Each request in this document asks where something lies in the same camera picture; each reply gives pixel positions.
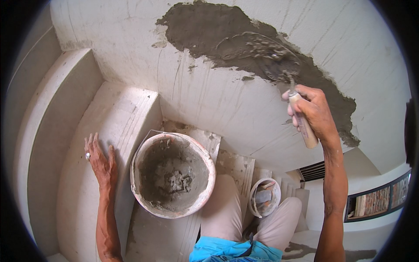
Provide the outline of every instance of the turquoise shirt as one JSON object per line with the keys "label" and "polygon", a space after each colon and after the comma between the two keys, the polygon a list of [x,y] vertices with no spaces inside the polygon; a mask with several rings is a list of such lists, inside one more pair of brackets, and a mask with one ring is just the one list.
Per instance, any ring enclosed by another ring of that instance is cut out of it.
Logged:
{"label": "turquoise shirt", "polygon": [[189,255],[189,262],[279,262],[282,251],[268,247],[259,241],[253,241],[250,256],[237,257],[250,247],[250,241],[235,242],[218,237],[201,236]]}

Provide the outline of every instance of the leg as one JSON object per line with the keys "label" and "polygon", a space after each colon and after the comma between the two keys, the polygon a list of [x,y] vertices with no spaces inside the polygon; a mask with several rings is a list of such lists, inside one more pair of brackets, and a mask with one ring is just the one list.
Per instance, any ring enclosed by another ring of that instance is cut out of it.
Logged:
{"label": "leg", "polygon": [[285,251],[297,227],[301,206],[301,200],[296,197],[285,199],[272,214],[261,221],[255,240]]}
{"label": "leg", "polygon": [[217,175],[214,191],[202,210],[201,236],[241,241],[240,196],[229,175]]}

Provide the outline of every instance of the trowel handle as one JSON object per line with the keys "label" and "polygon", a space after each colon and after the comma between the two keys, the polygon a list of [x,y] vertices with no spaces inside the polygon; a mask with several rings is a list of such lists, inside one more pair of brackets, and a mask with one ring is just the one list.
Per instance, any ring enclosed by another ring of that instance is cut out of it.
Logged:
{"label": "trowel handle", "polygon": [[302,113],[297,113],[294,111],[294,104],[300,100],[304,99],[302,96],[297,92],[290,93],[289,101],[291,104],[292,111],[294,112],[295,118],[298,122],[298,127],[300,128],[301,135],[304,138],[304,143],[307,148],[313,148],[318,144],[318,138],[314,134],[313,129],[311,129],[310,124],[308,123],[307,119],[304,117]]}

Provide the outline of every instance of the trowel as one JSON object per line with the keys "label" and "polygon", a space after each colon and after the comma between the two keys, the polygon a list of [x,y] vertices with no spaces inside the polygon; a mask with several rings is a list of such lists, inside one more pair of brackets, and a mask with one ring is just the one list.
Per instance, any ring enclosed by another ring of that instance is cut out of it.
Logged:
{"label": "trowel", "polygon": [[[216,46],[216,51],[224,60],[253,57],[267,77],[274,81],[290,83],[291,108],[298,100],[304,99],[295,91],[294,77],[297,77],[300,72],[300,60],[282,44],[259,33],[243,32],[232,38],[223,39]],[[305,146],[307,148],[315,147],[318,144],[318,138],[307,119],[295,111],[294,115],[298,121]]]}

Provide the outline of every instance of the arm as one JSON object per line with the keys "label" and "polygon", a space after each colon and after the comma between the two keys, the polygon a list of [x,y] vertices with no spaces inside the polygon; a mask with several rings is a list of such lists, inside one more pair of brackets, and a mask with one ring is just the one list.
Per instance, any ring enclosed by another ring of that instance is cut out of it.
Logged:
{"label": "arm", "polygon": [[98,143],[99,134],[90,134],[85,141],[85,152],[90,153],[89,162],[99,183],[99,209],[96,223],[96,244],[99,258],[103,262],[120,262],[121,245],[114,215],[115,190],[118,181],[115,149],[109,146],[109,161],[103,155]]}
{"label": "arm", "polygon": [[[294,110],[303,113],[323,146],[325,177],[323,182],[324,220],[315,261],[344,261],[343,213],[348,197],[348,179],[343,165],[343,153],[335,123],[322,90],[297,85],[301,99]],[[288,92],[283,94],[287,99]],[[288,107],[294,126],[298,123]]]}

